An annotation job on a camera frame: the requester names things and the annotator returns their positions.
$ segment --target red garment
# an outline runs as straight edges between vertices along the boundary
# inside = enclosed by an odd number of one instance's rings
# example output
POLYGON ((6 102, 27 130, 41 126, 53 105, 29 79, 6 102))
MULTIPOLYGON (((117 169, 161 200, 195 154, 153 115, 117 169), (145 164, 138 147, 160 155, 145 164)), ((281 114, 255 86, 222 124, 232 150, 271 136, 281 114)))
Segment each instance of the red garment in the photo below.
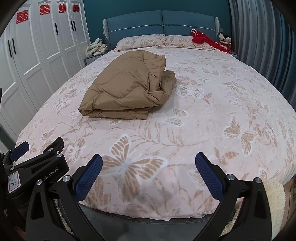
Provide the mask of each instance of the red garment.
POLYGON ((197 43, 197 44, 203 44, 203 43, 207 43, 210 46, 221 50, 223 52, 229 53, 231 54, 227 49, 224 49, 221 45, 219 45, 218 43, 214 42, 212 39, 210 39, 208 36, 206 36, 205 34, 203 34, 200 31, 197 31, 196 29, 192 29, 190 31, 190 35, 193 36, 192 42, 197 43))

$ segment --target pillow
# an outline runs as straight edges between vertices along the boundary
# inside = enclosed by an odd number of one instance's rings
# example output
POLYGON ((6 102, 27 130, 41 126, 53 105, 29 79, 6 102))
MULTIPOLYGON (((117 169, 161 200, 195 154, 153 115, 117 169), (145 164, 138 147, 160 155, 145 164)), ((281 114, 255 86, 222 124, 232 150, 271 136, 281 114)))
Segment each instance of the pillow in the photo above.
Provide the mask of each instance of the pillow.
POLYGON ((174 46, 174 47, 188 47, 188 48, 202 48, 202 49, 215 49, 207 43, 197 44, 192 42, 192 36, 183 36, 183 35, 168 35, 165 37, 164 45, 165 46, 174 46))
POLYGON ((152 46, 164 46, 164 34, 150 34, 126 37, 118 41, 116 50, 137 49, 152 46))

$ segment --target white label sticker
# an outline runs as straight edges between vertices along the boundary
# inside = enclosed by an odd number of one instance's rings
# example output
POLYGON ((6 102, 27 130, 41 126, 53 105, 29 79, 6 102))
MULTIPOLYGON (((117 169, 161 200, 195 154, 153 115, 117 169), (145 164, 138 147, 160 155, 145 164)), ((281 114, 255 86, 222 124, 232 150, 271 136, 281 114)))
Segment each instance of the white label sticker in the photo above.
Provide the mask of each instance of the white label sticker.
POLYGON ((20 187, 20 177, 18 175, 18 171, 11 174, 8 177, 8 193, 13 192, 14 190, 20 187))

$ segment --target bed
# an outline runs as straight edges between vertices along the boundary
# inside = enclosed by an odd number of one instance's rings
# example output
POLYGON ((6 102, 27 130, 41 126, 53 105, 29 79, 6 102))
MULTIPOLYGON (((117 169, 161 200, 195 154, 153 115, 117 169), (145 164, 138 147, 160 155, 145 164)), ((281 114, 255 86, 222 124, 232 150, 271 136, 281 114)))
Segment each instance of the bed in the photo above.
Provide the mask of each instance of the bed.
MULTIPOLYGON (((218 18, 179 11, 122 15, 104 20, 103 26, 113 51, 82 69, 47 100, 19 135, 16 145, 27 141, 30 150, 18 162, 42 153, 61 136, 69 175, 94 154, 103 157, 103 170, 84 205, 154 220, 213 213, 218 201, 194 165, 200 151, 238 179, 260 177, 283 185, 292 180, 295 111, 256 70, 219 50, 140 48, 166 56, 166 70, 173 70, 177 80, 170 99, 155 107, 147 120, 82 116, 78 107, 98 74, 119 55, 135 50, 114 51, 122 38, 189 35, 192 28, 214 41, 219 34, 218 18)), ((287 198, 292 187, 290 183, 286 189, 287 198)))

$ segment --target bed frame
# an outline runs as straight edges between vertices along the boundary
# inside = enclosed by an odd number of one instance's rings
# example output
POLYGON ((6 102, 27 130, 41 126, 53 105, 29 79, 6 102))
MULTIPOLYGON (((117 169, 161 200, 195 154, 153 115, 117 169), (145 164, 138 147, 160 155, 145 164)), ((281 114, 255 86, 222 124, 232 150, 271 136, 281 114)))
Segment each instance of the bed frame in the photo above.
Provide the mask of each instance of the bed frame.
POLYGON ((219 40, 219 19, 200 13, 157 10, 135 12, 103 20, 103 33, 110 50, 125 37, 148 34, 189 36, 193 28, 214 41, 219 40))

